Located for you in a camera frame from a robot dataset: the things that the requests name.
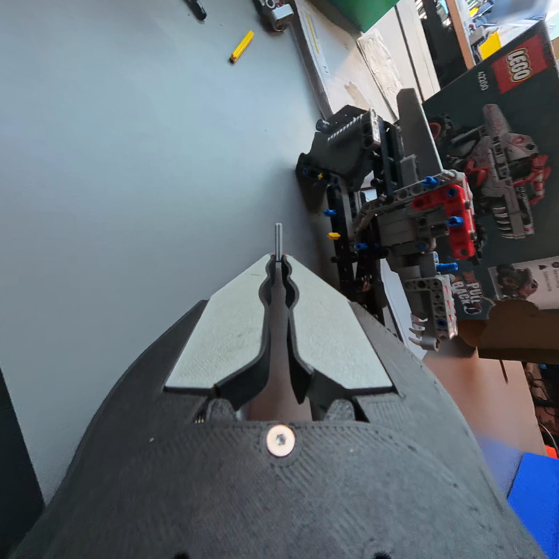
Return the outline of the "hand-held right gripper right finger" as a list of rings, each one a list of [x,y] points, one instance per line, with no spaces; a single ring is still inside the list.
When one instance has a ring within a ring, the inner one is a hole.
[[[396,388],[350,301],[290,255],[282,280],[288,312],[290,381],[299,404],[395,394]]]

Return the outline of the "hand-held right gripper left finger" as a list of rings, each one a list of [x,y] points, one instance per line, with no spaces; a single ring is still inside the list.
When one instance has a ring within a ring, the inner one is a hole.
[[[266,254],[207,301],[164,389],[241,408],[269,378],[270,304],[276,261]]]

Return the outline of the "partly built toy truck model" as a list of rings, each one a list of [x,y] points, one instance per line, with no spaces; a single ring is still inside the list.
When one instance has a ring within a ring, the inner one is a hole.
[[[386,261],[410,307],[410,341],[437,351],[458,334],[457,260],[479,248],[473,197],[465,174],[443,169],[416,90],[402,89],[396,101],[396,123],[350,105],[319,120],[295,172],[325,188],[342,294],[385,324]]]

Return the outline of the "black toy truck set box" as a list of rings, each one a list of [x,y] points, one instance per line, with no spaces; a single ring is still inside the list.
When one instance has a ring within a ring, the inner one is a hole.
[[[480,254],[457,261],[462,338],[482,357],[558,364],[558,66],[544,22],[424,102],[465,173]]]

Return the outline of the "blue plastic bin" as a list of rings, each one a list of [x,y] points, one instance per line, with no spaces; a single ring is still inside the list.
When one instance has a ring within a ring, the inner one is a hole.
[[[548,558],[558,558],[558,459],[525,453],[507,501]]]

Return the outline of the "white sticker sheet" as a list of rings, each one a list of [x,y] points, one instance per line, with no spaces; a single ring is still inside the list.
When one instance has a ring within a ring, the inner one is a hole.
[[[393,55],[379,29],[373,27],[362,33],[357,46],[374,82],[385,100],[392,121],[399,119],[397,94],[414,88],[421,101],[434,96],[441,89],[423,32],[402,32],[396,29],[396,46],[401,49]]]

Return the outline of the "open instruction booklet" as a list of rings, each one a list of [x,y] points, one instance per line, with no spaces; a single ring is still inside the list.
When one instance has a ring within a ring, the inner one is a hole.
[[[390,110],[360,54],[357,39],[311,1],[290,1],[292,28],[320,112],[328,120],[346,105],[373,108],[388,122]]]

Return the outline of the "small yellow axle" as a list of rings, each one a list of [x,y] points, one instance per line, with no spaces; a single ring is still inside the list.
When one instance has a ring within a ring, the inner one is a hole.
[[[229,63],[230,64],[236,64],[238,62],[238,60],[241,58],[241,56],[246,51],[248,46],[252,43],[252,41],[254,39],[254,34],[255,33],[254,33],[253,30],[249,30],[245,34],[245,36],[242,38],[240,43],[236,46],[236,48],[234,48],[233,52],[229,56]]]

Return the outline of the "grey angled beam piece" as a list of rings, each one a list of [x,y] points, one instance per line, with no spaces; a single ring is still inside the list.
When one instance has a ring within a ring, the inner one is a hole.
[[[275,32],[284,32],[295,11],[289,1],[252,1],[262,20]]]

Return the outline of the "cluttered background shelf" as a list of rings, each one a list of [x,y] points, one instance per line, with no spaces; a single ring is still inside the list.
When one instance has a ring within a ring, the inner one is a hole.
[[[469,69],[464,46],[477,65],[536,23],[545,23],[551,40],[558,38],[558,1],[416,1],[415,6],[441,87]]]

